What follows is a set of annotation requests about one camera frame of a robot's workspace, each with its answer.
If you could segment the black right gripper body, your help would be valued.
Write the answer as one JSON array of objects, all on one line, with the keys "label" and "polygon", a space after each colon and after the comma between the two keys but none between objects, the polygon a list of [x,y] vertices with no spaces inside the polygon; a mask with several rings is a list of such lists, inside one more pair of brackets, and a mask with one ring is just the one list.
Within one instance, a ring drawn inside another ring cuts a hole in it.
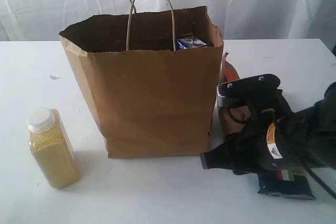
[{"label": "black right gripper body", "polygon": [[273,74],[223,83],[223,109],[242,129],[228,133],[223,168],[263,173],[302,165],[307,118],[292,111]]}]

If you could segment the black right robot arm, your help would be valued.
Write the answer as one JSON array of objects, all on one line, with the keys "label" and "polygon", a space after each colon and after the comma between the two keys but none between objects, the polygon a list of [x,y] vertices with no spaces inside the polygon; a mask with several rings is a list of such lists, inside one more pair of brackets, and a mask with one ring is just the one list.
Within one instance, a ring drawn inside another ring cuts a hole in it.
[{"label": "black right robot arm", "polygon": [[264,74],[221,83],[221,109],[246,107],[243,129],[201,155],[204,169],[263,173],[295,167],[335,168],[335,84],[322,100],[293,112],[282,95],[280,79]]}]

